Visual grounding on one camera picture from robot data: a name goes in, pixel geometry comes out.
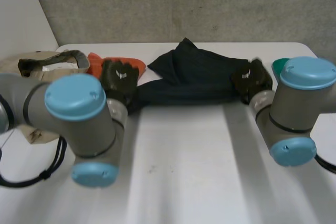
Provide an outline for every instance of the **light blue cap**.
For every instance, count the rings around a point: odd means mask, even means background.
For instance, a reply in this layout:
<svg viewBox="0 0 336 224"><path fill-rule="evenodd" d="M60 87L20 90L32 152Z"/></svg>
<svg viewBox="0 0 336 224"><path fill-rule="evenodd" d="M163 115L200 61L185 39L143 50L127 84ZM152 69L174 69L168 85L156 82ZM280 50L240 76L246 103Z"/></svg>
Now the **light blue cap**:
<svg viewBox="0 0 336 224"><path fill-rule="evenodd" d="M292 137L273 145L269 154L281 166L298 166L316 156L316 146L310 137Z"/></svg>
<svg viewBox="0 0 336 224"><path fill-rule="evenodd" d="M336 82L336 66L324 59L297 57L287 61L280 80L294 89L323 89Z"/></svg>
<svg viewBox="0 0 336 224"><path fill-rule="evenodd" d="M74 165L72 179L87 187L107 187L114 183L119 169L105 163L87 162Z"/></svg>
<svg viewBox="0 0 336 224"><path fill-rule="evenodd" d="M84 121L106 104L100 82L89 74L73 74L53 82L46 90L45 105L53 116L65 121Z"/></svg>

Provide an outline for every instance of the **orange cloth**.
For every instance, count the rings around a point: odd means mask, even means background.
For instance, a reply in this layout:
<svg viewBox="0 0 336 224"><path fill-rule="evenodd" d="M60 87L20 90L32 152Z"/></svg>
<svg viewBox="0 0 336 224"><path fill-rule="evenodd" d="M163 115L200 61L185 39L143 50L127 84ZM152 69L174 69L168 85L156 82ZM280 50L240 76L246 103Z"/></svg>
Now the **orange cloth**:
<svg viewBox="0 0 336 224"><path fill-rule="evenodd" d="M97 79L99 79L101 75L101 70L102 70L102 65L104 61L106 60L112 60L112 61L121 61L122 63L128 63L130 64L133 68L138 68L139 70L139 77L142 76L142 74L145 72L146 69L146 64L143 63L141 60L138 59L133 59L133 58L115 58L115 57L110 57L110 58L100 58L99 55L96 55L95 53L91 52L88 56L89 62L90 62L90 67L87 71L87 73L93 75Z"/></svg>

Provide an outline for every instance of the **black cable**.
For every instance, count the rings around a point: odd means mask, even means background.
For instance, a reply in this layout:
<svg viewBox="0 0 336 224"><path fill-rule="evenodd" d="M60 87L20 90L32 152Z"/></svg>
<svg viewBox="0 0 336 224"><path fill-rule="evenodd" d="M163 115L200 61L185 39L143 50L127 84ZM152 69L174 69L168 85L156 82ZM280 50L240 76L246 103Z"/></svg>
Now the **black cable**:
<svg viewBox="0 0 336 224"><path fill-rule="evenodd" d="M65 156L65 151L67 149L67 142L64 137L60 136L57 143L56 153L54 160L48 169L41 172L36 178L22 181L22 182L9 182L0 174L0 186L9 187L9 188L23 188L27 186L32 186L41 180L48 179L52 173L54 173L62 164ZM2 157L2 150L0 148L0 161Z"/></svg>
<svg viewBox="0 0 336 224"><path fill-rule="evenodd" d="M322 166L324 169L330 171L331 173L336 174L336 165L330 164L329 162L325 161L323 158L321 158L318 154L315 156L315 160L317 163Z"/></svg>

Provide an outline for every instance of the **gray wall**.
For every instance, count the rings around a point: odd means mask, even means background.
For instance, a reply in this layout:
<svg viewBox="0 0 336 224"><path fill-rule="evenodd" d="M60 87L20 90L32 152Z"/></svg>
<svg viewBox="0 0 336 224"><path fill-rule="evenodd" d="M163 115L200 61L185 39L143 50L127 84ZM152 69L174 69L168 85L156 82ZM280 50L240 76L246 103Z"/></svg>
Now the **gray wall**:
<svg viewBox="0 0 336 224"><path fill-rule="evenodd" d="M40 0L60 45L297 41L336 52L336 0Z"/></svg>

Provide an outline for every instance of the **table surface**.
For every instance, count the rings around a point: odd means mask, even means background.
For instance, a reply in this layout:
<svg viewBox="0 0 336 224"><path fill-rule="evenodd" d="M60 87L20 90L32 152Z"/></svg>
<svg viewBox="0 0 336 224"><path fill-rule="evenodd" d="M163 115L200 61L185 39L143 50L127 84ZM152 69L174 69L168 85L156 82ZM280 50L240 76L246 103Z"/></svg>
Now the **table surface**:
<svg viewBox="0 0 336 224"><path fill-rule="evenodd" d="M86 55L131 57L151 63L174 49L164 44L85 44ZM270 70L282 57L313 56L299 43L196 43L218 54L259 57ZM147 70L139 84L157 79ZM336 163L336 117L321 115L313 129L318 153ZM11 132L0 136L0 146ZM3 147L2 174L11 180L36 176L49 166L56 141L29 145L20 131ZM315 161L284 168L270 157L247 106L147 107L128 118L114 185L86 189L69 174L74 155L67 150L61 168L35 186L0 188L0 223L239 223L334 224L336 175Z"/></svg>

